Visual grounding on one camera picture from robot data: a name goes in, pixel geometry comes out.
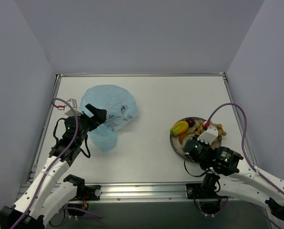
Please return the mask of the light blue plastic bag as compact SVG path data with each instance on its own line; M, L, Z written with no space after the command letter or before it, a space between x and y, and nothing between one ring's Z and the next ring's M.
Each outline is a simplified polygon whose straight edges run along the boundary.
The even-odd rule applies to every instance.
M81 98L79 110L92 117L92 113L86 108L87 104L107 110L106 121L89 132L93 144L101 151L115 148L117 131L138 116L138 107L134 96L125 88L117 85L97 85L85 92Z

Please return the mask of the yellow longan fruit bunch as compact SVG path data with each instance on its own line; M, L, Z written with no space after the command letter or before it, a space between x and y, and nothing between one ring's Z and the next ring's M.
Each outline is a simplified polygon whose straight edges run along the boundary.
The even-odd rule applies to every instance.
M207 121L206 121L206 122L203 122L202 120L199 122L199 124L196 124L196 125L195 125L195 132L194 132L194 134L200 136L204 131L207 130L207 127L208 127L210 124L213 124L213 125L215 125L215 126L217 127L217 129L218 129L218 134L219 134L218 137L219 137L219 136L224 137L224 136L227 135L227 132L224 131L224 129L222 128L222 124L215 124L215 123L213 123L213 122L207 122Z

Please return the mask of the orange persimmon fake fruit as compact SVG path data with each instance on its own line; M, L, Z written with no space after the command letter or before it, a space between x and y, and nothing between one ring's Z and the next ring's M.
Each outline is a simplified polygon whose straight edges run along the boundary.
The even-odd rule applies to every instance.
M190 135L190 133L182 133L179 135L179 142L182 144L183 140L185 137L187 137L188 135Z

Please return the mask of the dark red plum fake fruit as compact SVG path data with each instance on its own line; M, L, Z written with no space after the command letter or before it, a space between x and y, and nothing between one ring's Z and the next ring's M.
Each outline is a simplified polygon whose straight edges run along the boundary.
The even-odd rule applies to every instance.
M192 117L186 118L185 121L188 123L189 127L193 127L195 125L195 120Z

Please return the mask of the yellow mango fake fruit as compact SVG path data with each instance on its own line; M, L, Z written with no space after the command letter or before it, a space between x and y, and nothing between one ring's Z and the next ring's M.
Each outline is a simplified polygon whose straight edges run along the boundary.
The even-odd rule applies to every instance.
M186 121L176 122L170 129L170 135L177 137L182 133L185 133L189 129L189 124Z

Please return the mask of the green netted melon slice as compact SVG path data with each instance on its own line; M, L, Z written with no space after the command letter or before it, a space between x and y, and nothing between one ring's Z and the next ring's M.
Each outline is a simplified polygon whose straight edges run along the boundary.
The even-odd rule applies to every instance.
M192 139L197 139L198 137L199 136L195 134L187 135L186 137L183 138L182 147L184 147L187 142L191 141Z

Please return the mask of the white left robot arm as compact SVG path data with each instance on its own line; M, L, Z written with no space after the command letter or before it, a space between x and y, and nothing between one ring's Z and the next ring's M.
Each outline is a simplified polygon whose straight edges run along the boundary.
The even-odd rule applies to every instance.
M65 132L52 147L38 176L11 207L4 206L0 210L2 229L43 229L68 201L84 200L85 195L93 191L85 185L83 178L75 175L66 176L53 190L82 151L81 145L88 133L106 121L105 109L91 104L85 107L92 117L71 109L73 114L64 119Z

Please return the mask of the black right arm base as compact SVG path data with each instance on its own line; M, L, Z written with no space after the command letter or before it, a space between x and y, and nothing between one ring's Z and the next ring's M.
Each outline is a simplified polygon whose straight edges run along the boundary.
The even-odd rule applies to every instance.
M186 184L187 199L193 200L196 209L204 216L214 217L219 214L229 201L227 196L219 196L215 191L204 191L201 183Z

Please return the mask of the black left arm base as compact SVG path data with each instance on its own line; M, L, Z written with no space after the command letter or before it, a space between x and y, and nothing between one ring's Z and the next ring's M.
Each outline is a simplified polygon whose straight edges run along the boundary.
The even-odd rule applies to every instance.
M89 204L87 201L99 201L102 194L100 185L90 185L85 184L83 178L77 177L75 175L68 175L63 179L63 182L71 183L72 186L77 187L77 191L72 200L82 201L81 204L67 204L65 210L68 214L73 217L82 217L86 215Z

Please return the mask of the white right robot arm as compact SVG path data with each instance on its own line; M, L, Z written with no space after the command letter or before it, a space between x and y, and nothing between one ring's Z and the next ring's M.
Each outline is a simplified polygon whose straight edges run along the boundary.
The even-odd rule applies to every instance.
M284 181L258 167L252 167L241 157L234 173L223 168L235 153L227 148L206 151L201 144L186 139L189 154L197 163L189 163L194 172L211 170L201 178L203 195L212 197L218 192L213 176L220 177L220 195L245 200L269 209L284 220ZM133 131L122 132L114 149L93 152L90 166L92 182L97 183L162 183L197 181L184 168L183 157L176 154L165 127L139 125Z

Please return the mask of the grey speckled plate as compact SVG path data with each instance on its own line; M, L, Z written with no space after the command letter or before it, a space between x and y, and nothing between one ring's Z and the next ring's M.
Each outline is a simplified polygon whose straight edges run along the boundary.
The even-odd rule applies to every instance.
M189 127L189 129L186 131L186 133L190 133L191 130L195 130L195 125L196 124L199 124L199 122L202 120L203 122L206 122L206 120L204 118L200 118L200 117L185 117L185 118L182 118L180 120L178 120L177 122L181 122L181 121L186 121L187 119L193 119L195 121L195 124L192 126L192 127ZM189 157L187 157L185 155L185 153L183 152L182 150L182 143L179 141L179 136L177 137L174 137L172 135L169 135L169 139L170 139L170 144L173 148L173 150L180 156L182 157L183 159L187 160L188 162L192 162L192 163L195 163L194 160L190 159ZM221 142L222 142L222 136L219 136L218 138L215 139L214 142L211 143L211 148L212 149L216 149L218 148L219 146L221 146Z

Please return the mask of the aluminium front rail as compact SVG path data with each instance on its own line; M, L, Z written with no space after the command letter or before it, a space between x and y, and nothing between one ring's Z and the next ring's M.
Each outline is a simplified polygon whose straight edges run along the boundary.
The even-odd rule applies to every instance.
M91 195L84 202L92 203L157 203L187 202L187 184L201 183L200 179L182 182L153 183L99 183L100 195L97 200Z

